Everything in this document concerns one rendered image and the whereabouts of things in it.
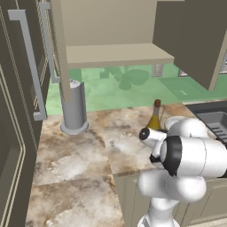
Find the dark sink basin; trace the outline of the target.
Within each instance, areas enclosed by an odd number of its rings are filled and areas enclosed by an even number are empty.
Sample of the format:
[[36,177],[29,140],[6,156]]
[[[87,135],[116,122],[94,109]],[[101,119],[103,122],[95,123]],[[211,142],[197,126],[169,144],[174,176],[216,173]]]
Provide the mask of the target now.
[[227,144],[227,101],[189,104],[186,107],[203,121],[220,141]]

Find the taupe cabinet door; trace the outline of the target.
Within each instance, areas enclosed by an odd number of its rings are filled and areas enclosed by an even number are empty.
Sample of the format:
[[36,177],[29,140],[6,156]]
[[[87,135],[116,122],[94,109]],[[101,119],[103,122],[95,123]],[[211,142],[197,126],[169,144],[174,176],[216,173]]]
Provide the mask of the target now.
[[153,43],[207,90],[213,90],[227,52],[227,0],[159,1]]
[[55,39],[57,45],[57,53],[59,58],[59,70],[60,70],[60,87],[63,98],[66,102],[71,101],[71,90],[69,82],[69,74],[67,67],[67,50],[64,36],[64,26],[61,11],[60,0],[51,0],[51,12],[53,19],[53,26],[55,31]]

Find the beige base cabinet door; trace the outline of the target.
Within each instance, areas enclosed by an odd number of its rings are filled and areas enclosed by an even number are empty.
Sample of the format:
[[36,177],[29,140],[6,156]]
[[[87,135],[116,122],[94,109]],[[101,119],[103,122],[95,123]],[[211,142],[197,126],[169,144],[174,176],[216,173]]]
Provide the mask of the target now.
[[137,227],[149,208],[150,199],[143,196],[137,188],[138,177],[139,174],[113,176],[125,227]]
[[173,216],[181,227],[227,218],[227,178],[207,178],[205,196],[193,203],[180,202]]

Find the grey cylindrical shaker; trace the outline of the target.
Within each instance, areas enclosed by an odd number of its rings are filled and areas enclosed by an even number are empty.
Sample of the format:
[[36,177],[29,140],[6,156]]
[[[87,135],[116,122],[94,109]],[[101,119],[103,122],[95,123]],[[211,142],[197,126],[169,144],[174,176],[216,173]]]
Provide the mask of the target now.
[[61,98],[64,121],[61,123],[60,129],[67,135],[79,135],[89,127],[89,123],[87,122],[84,82],[71,79],[69,85],[71,101],[66,102]]

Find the beige open wall cabinet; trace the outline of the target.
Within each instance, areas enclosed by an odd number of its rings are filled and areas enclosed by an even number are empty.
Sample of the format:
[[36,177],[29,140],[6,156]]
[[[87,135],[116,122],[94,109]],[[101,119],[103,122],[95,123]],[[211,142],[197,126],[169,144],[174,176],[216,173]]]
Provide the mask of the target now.
[[153,44],[157,0],[60,0],[72,68],[165,64]]

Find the yellow glass bottle brown cap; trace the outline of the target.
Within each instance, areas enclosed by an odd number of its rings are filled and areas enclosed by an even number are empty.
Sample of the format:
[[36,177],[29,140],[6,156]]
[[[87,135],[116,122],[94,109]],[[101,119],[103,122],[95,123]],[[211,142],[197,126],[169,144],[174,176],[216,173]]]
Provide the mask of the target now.
[[156,99],[153,104],[153,115],[150,121],[146,125],[147,128],[155,129],[155,130],[160,129],[159,111],[160,111],[160,100]]

